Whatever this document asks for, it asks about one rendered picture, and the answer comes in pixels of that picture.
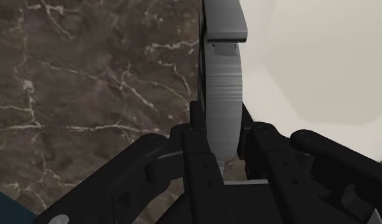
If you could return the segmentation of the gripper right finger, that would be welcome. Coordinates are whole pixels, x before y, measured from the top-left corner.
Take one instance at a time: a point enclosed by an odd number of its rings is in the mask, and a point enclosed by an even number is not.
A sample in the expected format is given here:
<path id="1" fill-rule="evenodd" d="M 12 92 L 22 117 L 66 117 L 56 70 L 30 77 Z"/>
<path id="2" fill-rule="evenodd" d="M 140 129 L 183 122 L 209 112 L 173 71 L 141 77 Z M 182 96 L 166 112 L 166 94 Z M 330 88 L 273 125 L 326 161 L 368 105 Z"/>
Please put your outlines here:
<path id="1" fill-rule="evenodd" d="M 382 164 L 317 132 L 290 137 L 241 109 L 237 154 L 248 179 L 264 178 L 284 224 L 382 224 Z"/>

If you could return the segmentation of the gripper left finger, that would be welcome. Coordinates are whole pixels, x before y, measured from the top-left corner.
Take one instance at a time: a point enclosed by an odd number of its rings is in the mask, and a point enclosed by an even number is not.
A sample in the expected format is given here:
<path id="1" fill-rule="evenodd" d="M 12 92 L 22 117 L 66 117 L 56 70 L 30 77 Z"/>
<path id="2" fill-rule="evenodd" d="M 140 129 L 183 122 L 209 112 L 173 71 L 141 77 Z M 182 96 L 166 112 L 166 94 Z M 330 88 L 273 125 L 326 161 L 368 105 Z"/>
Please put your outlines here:
<path id="1" fill-rule="evenodd" d="M 190 121 L 169 137 L 141 136 L 42 212 L 34 224 L 132 224 L 174 179 L 185 193 L 169 208 L 180 224 L 236 224 L 227 191 L 206 137 L 198 101 Z"/>

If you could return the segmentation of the grey object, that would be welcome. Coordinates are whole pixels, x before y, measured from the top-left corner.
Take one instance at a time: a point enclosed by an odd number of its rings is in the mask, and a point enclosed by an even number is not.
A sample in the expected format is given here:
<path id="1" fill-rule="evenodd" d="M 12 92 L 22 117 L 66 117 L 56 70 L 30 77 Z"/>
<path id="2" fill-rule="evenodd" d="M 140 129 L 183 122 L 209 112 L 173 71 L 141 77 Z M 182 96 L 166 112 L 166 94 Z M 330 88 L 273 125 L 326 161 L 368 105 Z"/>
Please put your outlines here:
<path id="1" fill-rule="evenodd" d="M 198 97 L 208 143 L 219 161 L 230 160 L 237 151 L 243 107 L 239 44 L 247 37 L 239 0 L 201 0 Z"/>

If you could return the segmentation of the white round dish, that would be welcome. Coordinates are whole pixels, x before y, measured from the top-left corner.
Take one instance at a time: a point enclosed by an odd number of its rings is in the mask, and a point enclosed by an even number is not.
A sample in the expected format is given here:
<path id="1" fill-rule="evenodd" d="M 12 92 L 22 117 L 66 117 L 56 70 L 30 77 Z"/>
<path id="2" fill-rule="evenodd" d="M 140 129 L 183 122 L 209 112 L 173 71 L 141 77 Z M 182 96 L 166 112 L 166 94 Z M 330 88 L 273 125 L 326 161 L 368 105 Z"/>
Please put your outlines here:
<path id="1" fill-rule="evenodd" d="M 382 161 L 382 0 L 240 0 L 244 103 Z"/>

